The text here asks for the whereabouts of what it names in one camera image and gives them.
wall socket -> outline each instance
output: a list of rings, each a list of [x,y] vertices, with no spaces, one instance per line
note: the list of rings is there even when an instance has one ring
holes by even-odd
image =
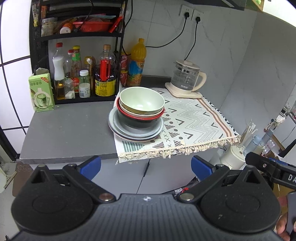
[[[189,18],[188,19],[191,19],[192,18],[192,15],[193,15],[193,8],[190,8],[190,7],[187,7],[185,5],[182,5],[181,11],[179,13],[179,16],[185,18],[184,14],[186,12],[189,12]]]
[[[202,20],[202,16],[203,16],[203,12],[200,12],[196,9],[194,9],[193,14],[192,14],[192,21],[196,22],[196,17],[200,17],[200,19]]]

orange juice bottle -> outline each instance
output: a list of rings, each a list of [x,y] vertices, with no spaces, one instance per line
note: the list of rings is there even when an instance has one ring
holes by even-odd
[[[144,39],[139,39],[139,42],[131,50],[131,60],[126,81],[128,87],[140,85],[146,54]]]

tablecloth fringe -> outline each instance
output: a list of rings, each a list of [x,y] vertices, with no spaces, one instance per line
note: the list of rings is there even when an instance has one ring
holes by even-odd
[[[193,152],[199,152],[199,151],[205,151],[211,148],[218,148],[225,145],[233,145],[240,142],[241,136],[235,136],[233,138],[225,138],[217,141],[212,141],[205,144],[191,144],[191,145],[183,145],[177,146],[177,147],[171,147],[171,148],[160,148],[160,149],[150,149],[150,150],[139,150],[139,151],[133,151],[133,152],[124,152],[119,153],[118,157],[119,162],[126,162],[130,161],[132,159],[140,159],[143,156],[145,158],[154,158],[154,157],[160,157],[163,158],[169,157],[172,155],[174,151],[178,151],[179,153],[184,153],[185,155],[189,155]]]

gray countertop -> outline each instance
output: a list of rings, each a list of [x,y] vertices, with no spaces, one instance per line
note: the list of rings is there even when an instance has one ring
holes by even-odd
[[[142,86],[164,88],[164,83],[169,81],[165,77],[143,76]],[[38,164],[84,161],[93,155],[117,158],[107,121],[112,108],[113,102],[87,102],[61,104],[53,111],[36,112],[20,159]]]

patterned tablecloth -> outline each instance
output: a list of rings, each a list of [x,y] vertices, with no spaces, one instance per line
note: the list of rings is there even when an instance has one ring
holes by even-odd
[[[119,162],[186,154],[239,142],[240,135],[206,98],[181,99],[153,88],[165,99],[165,126],[154,140],[135,143],[114,135]]]

